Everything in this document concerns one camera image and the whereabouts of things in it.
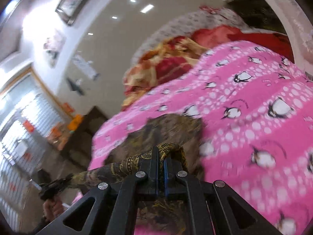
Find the person's left hand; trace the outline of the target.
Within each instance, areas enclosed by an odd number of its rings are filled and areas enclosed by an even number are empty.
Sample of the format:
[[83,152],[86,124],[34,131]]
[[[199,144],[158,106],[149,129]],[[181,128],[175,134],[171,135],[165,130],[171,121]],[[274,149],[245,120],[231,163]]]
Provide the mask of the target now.
[[53,200],[46,200],[43,203],[43,213],[47,222],[52,222],[64,213],[63,202],[59,196],[55,196]]

